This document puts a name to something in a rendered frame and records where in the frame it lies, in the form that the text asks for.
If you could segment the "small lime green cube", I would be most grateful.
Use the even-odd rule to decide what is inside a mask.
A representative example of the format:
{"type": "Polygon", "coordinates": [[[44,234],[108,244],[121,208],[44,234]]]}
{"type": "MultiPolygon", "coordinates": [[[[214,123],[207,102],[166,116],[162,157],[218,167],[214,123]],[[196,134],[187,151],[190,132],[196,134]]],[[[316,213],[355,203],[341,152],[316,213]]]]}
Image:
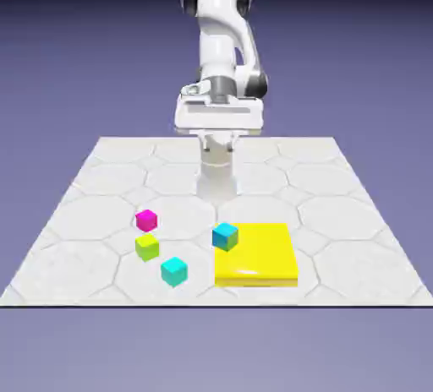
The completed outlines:
{"type": "Polygon", "coordinates": [[[159,256],[159,241],[150,233],[135,238],[135,252],[145,262],[159,256]]]}

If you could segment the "small blue cube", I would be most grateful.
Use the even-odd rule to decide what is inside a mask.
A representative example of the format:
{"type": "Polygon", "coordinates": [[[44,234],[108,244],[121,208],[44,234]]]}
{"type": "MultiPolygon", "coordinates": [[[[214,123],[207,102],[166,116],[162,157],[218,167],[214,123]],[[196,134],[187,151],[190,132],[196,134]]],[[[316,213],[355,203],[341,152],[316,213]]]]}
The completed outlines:
{"type": "Polygon", "coordinates": [[[212,229],[212,246],[230,251],[238,244],[238,228],[229,223],[220,223],[212,229]]]}

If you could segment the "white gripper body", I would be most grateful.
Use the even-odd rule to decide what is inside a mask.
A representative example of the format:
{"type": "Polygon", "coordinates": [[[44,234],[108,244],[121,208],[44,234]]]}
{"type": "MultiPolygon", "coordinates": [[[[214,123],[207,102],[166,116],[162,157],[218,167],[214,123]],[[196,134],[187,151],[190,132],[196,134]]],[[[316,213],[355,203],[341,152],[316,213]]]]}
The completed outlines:
{"type": "Polygon", "coordinates": [[[211,103],[208,95],[179,95],[174,126],[180,133],[235,131],[260,133],[264,125],[260,99],[228,97],[227,104],[211,103]]]}

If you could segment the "small cyan cube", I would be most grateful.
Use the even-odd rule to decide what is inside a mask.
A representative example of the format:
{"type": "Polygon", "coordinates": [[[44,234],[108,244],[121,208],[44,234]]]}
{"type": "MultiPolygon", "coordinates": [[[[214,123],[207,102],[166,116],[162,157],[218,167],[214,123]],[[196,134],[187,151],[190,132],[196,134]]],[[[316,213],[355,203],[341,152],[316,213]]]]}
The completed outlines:
{"type": "Polygon", "coordinates": [[[162,279],[171,287],[176,287],[188,279],[188,265],[178,257],[172,257],[161,264],[162,279]]]}

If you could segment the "large yellow box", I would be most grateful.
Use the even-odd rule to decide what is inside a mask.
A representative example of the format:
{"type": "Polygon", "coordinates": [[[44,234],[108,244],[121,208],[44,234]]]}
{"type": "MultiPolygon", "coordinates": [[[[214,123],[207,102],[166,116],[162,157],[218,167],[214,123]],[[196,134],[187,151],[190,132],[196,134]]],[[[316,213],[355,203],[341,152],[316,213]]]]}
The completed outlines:
{"type": "Polygon", "coordinates": [[[285,223],[233,223],[238,244],[214,248],[215,285],[220,287],[296,286],[299,267],[285,223]]]}

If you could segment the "small magenta cube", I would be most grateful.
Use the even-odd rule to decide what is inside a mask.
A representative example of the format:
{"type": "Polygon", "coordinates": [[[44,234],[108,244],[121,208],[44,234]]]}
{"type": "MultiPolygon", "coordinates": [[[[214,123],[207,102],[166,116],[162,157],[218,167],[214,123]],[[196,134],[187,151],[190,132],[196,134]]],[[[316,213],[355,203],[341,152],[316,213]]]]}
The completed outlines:
{"type": "Polygon", "coordinates": [[[143,232],[157,228],[157,215],[152,210],[142,210],[135,214],[135,224],[143,232]]]}

